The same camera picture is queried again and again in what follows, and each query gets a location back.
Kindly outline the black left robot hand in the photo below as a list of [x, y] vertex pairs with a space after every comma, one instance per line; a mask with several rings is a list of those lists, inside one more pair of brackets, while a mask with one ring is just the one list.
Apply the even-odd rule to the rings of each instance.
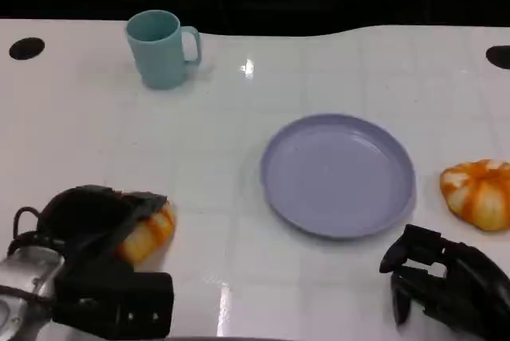
[[175, 233], [165, 195], [85, 185], [65, 190], [39, 213], [37, 231], [59, 241], [80, 262], [119, 259], [139, 265]]

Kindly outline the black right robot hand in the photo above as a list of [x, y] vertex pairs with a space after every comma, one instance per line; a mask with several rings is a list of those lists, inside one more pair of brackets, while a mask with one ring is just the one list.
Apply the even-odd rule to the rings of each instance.
[[426, 316], [455, 331], [509, 339], [509, 277], [479, 249], [408, 224], [379, 271], [390, 274], [397, 326], [406, 323], [414, 301]]

